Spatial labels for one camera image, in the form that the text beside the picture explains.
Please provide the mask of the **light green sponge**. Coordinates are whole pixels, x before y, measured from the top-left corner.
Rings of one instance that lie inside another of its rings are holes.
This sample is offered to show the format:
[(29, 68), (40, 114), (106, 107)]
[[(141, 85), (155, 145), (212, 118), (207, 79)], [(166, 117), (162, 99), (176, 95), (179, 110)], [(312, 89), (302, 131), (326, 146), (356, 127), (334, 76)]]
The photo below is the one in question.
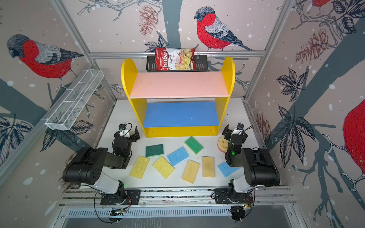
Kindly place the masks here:
[(184, 144), (195, 154), (198, 155), (204, 147), (194, 138), (189, 137), (187, 140), (185, 140)]

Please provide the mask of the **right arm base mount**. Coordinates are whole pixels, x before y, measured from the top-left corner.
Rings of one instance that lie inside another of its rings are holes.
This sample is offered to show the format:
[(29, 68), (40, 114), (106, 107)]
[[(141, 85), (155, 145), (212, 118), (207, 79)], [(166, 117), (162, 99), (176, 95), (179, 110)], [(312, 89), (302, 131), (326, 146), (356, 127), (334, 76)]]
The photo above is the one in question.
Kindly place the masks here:
[(254, 204), (251, 193), (237, 193), (228, 188), (216, 188), (211, 195), (216, 204)]

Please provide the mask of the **dark green sponge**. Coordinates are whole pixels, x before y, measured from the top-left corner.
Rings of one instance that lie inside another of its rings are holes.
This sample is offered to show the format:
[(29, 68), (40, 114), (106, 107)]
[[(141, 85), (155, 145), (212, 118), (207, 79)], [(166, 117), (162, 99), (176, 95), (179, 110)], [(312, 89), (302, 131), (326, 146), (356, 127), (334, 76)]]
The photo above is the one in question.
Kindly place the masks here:
[(146, 157), (159, 156), (163, 154), (164, 154), (163, 144), (150, 145), (145, 148)]

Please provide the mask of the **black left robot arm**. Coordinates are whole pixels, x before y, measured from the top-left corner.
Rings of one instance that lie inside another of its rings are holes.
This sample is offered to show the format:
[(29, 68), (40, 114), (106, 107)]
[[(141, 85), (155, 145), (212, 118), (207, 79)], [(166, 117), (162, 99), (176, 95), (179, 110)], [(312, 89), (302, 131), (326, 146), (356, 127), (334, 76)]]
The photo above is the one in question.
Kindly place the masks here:
[(107, 148), (80, 149), (66, 166), (62, 179), (66, 183), (84, 184), (104, 194), (119, 194), (124, 184), (103, 172), (103, 168), (124, 170), (132, 157), (132, 143), (140, 139), (138, 128), (122, 123), (114, 134), (112, 152)]

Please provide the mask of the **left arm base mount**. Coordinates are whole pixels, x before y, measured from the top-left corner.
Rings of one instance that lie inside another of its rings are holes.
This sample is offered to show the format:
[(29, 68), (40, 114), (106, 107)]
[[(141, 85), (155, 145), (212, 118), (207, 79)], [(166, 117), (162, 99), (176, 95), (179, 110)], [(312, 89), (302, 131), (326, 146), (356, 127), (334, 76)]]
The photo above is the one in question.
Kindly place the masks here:
[(118, 190), (115, 194), (102, 194), (100, 205), (102, 206), (119, 206), (119, 205), (138, 205), (141, 190), (123, 189)]

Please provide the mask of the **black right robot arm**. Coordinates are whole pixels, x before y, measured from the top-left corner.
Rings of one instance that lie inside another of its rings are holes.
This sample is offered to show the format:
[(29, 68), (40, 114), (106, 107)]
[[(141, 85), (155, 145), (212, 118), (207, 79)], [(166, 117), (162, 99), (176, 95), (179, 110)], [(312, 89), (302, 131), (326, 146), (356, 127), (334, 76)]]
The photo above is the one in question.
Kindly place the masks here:
[(231, 168), (242, 168), (244, 175), (231, 179), (228, 189), (230, 194), (249, 193), (258, 187), (280, 185), (279, 171), (265, 148), (243, 148), (248, 138), (244, 124), (238, 122), (234, 130), (227, 125), (222, 132), (228, 141), (225, 160)]

